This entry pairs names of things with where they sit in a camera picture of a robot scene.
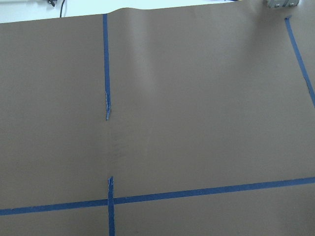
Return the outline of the aluminium frame post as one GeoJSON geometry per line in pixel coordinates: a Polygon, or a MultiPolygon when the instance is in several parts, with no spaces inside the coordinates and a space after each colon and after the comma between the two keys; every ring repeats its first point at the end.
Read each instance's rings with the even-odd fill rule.
{"type": "Polygon", "coordinates": [[[300,0],[266,0],[269,8],[295,7],[300,0]]]}

